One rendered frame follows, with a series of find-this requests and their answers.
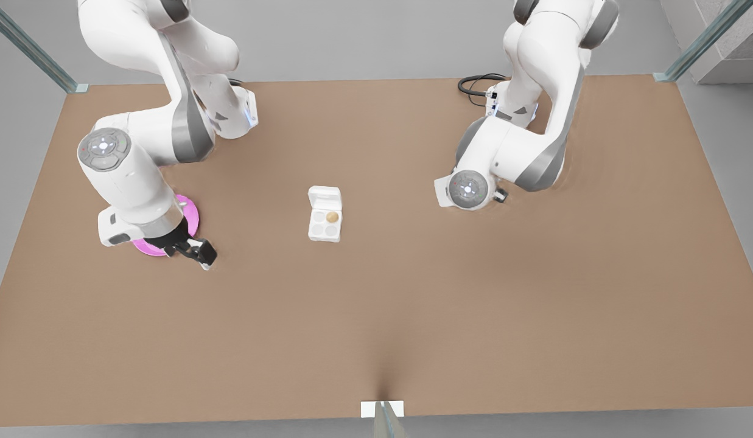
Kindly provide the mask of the pink plate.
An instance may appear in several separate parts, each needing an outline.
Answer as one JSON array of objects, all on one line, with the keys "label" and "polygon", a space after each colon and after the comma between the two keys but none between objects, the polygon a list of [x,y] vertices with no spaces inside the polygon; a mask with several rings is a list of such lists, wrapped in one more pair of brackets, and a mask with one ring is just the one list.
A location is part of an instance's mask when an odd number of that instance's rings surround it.
[{"label": "pink plate", "polygon": [[[184,214],[184,218],[187,221],[187,232],[191,236],[195,236],[199,227],[199,211],[195,203],[188,197],[181,194],[176,194],[176,198]],[[148,244],[145,240],[133,240],[131,241],[133,246],[141,253],[145,253],[148,256],[166,256],[167,254],[163,249]]]}]

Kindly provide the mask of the silver frame post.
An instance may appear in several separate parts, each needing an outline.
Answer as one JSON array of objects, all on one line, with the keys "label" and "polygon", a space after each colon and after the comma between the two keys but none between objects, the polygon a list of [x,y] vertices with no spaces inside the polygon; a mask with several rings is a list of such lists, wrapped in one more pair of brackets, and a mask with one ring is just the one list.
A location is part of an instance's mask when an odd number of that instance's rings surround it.
[{"label": "silver frame post", "polygon": [[84,92],[88,92],[88,84],[75,81],[2,8],[0,8],[0,33],[64,92],[67,92],[67,94],[84,94]]},{"label": "silver frame post", "polygon": [[404,414],[404,401],[362,401],[360,416],[374,420],[373,438],[408,438],[399,421]]},{"label": "silver frame post", "polygon": [[690,47],[681,49],[681,53],[669,67],[654,73],[654,79],[657,82],[676,82],[685,75],[691,78],[688,74],[690,67],[752,6],[753,0],[732,0],[700,36],[691,42]]}]

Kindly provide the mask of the white egg box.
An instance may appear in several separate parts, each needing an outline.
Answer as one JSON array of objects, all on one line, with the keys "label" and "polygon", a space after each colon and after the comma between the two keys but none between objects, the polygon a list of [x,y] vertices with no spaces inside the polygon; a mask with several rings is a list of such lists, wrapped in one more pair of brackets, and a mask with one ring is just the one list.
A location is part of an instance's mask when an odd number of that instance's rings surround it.
[{"label": "white egg box", "polygon": [[[326,221],[325,216],[329,211],[337,211],[340,214],[340,219],[337,223],[328,223]],[[310,240],[316,242],[339,242],[341,239],[342,221],[342,211],[340,210],[312,209],[307,236]]]}]

